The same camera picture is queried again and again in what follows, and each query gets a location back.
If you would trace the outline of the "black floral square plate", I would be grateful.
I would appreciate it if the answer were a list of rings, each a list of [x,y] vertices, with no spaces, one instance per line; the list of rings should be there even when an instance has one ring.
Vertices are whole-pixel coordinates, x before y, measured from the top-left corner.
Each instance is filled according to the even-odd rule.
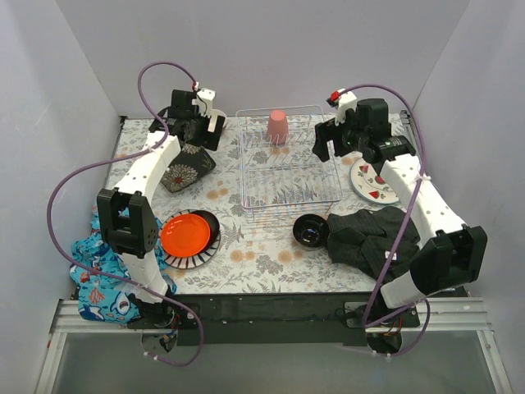
[[[193,185],[216,167],[204,147],[185,144],[164,172],[161,184],[171,193]]]

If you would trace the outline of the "pink plastic cup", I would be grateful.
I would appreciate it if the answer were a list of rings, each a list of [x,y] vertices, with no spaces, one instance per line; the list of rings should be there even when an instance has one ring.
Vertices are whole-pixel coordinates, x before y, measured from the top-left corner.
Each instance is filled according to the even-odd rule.
[[[283,145],[289,134],[286,113],[283,110],[273,110],[268,118],[267,138],[274,145]]]

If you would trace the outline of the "beige bowl black inside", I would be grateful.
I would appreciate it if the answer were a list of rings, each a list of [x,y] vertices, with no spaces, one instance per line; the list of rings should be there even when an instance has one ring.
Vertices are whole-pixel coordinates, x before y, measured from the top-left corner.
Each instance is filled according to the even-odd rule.
[[[326,247],[330,228],[326,219],[307,213],[295,220],[292,233],[301,246],[309,250],[316,250]]]

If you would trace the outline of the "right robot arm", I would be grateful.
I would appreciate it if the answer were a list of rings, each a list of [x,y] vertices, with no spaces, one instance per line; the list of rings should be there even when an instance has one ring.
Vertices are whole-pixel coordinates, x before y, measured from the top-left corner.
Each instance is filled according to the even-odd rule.
[[[389,108],[382,98],[359,100],[351,92],[334,92],[327,102],[336,116],[315,126],[313,153],[323,162],[328,146],[343,157],[360,152],[396,193],[420,236],[421,249],[409,270],[389,283],[377,280],[372,319],[390,326],[401,310],[444,289],[475,282],[486,251],[487,234],[470,227],[442,199],[422,166],[422,153],[402,135],[393,135]]]

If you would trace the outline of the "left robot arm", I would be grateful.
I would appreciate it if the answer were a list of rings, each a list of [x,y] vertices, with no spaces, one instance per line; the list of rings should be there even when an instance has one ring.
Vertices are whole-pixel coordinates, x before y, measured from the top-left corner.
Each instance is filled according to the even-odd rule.
[[[213,107],[215,96],[212,89],[173,90],[171,106],[158,114],[163,123],[147,134],[140,157],[97,196],[103,241],[128,269],[136,287],[130,300],[139,316],[156,328],[168,327],[175,310],[164,299],[172,292],[154,252],[159,229],[150,200],[184,144],[217,149],[226,115]]]

